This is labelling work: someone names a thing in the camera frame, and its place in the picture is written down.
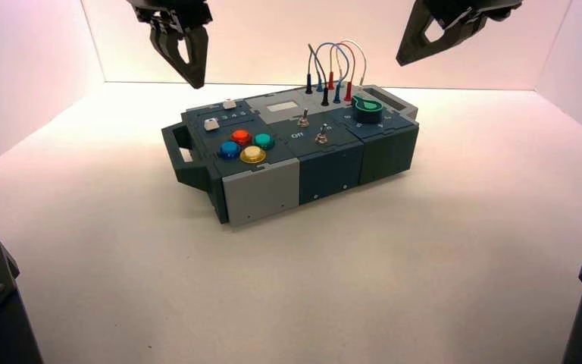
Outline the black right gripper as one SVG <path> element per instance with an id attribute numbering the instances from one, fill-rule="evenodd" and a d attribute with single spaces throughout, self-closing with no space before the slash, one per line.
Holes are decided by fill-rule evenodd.
<path id="1" fill-rule="evenodd" d="M 482 19 L 503 21 L 522 6 L 522 0 L 425 0 L 414 4 L 403 33 L 396 60 L 400 66 L 453 48 L 482 30 Z M 429 40 L 426 31 L 433 22 L 458 23 L 443 31 L 440 38 Z"/>

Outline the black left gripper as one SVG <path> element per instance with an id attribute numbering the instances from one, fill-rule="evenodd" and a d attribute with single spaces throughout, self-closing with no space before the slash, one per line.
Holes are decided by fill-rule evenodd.
<path id="1" fill-rule="evenodd" d="M 193 88 L 205 85 L 208 33 L 213 18 L 206 1 L 128 0 L 140 23 L 151 26 L 157 53 Z M 178 36 L 186 35 L 189 63 L 179 50 Z"/>

